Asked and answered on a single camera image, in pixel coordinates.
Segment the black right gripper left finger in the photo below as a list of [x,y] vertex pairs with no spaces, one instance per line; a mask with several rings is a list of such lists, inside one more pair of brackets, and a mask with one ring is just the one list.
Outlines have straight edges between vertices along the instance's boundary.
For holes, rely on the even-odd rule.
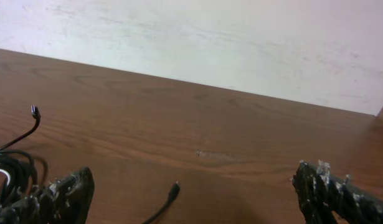
[[36,186],[30,195],[0,207],[0,224],[84,224],[94,190],[92,172],[83,167],[48,186]]

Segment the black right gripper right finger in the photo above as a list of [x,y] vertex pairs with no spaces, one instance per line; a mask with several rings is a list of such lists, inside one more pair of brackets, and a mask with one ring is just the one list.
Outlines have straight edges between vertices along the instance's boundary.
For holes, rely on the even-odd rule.
[[351,184],[349,175],[332,175],[327,162],[300,161],[291,181],[307,224],[337,223],[335,215],[347,223],[383,224],[383,200]]

